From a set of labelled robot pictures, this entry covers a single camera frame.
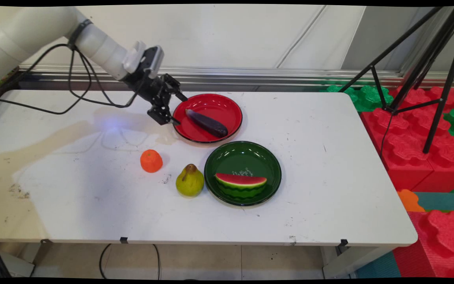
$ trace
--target orange foam block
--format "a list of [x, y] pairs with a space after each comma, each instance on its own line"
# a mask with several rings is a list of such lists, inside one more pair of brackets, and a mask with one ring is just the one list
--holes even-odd
[[425, 209], [418, 204], [418, 196], [407, 189], [397, 192], [407, 212], [425, 212]]

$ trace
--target table leg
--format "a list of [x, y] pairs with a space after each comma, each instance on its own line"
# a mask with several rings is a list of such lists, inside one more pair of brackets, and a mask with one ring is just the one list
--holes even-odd
[[323, 266], [323, 276], [325, 279], [344, 277], [394, 248], [396, 247], [349, 247]]
[[40, 247], [41, 243], [27, 243], [23, 250], [20, 252], [19, 258], [29, 263], [33, 263]]

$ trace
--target white wall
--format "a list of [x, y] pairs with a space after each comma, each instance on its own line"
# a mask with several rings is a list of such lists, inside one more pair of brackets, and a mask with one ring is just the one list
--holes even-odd
[[[161, 45], [163, 66], [275, 68], [322, 5], [116, 5], [78, 9], [124, 47]], [[19, 7], [0, 7], [0, 22]], [[327, 6], [281, 68], [340, 69], [364, 6]], [[65, 43], [62, 38], [56, 43]], [[47, 48], [24, 62], [30, 64]], [[68, 65], [66, 47], [40, 65]]]

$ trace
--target floor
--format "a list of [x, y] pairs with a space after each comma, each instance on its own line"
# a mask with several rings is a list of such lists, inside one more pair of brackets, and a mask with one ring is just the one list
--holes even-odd
[[[32, 277], [101, 278], [106, 244], [42, 244]], [[323, 279], [319, 247], [157, 245], [163, 280]], [[114, 244], [102, 260], [104, 275], [157, 279], [152, 245]]]

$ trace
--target pear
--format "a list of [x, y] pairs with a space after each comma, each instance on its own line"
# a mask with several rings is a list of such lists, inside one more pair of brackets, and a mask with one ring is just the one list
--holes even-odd
[[193, 164], [188, 164], [176, 179], [176, 189], [184, 196], [197, 196], [204, 186], [204, 176]]

